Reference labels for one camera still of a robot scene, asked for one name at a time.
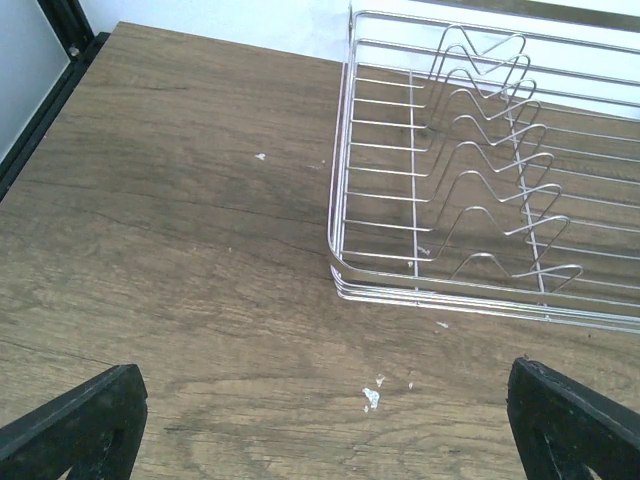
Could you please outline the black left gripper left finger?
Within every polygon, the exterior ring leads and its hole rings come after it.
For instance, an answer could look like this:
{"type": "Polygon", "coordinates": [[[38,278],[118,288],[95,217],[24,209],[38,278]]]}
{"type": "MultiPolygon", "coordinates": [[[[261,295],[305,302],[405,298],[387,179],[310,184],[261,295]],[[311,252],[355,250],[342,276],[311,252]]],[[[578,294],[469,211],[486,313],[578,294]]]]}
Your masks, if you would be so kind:
{"type": "Polygon", "coordinates": [[[130,478],[147,398],[137,365],[105,370],[1,428],[1,477],[130,478]]]}

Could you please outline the chrome wire dish rack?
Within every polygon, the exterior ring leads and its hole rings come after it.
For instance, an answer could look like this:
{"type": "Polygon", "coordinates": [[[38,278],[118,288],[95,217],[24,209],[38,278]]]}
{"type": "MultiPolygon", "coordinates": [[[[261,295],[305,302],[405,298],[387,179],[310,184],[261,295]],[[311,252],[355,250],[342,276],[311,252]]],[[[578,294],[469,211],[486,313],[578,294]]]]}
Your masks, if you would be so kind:
{"type": "Polygon", "coordinates": [[[346,299],[637,332],[638,19],[352,2],[327,237],[346,299]]]}

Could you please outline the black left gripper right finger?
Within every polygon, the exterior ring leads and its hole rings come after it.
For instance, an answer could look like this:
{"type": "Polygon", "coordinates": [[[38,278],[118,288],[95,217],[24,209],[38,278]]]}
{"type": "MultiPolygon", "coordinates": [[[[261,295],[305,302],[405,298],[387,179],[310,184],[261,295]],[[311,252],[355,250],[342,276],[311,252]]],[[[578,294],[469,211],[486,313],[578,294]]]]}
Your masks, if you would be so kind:
{"type": "Polygon", "coordinates": [[[528,479],[637,479],[639,414],[519,357],[507,414],[528,479]]]}

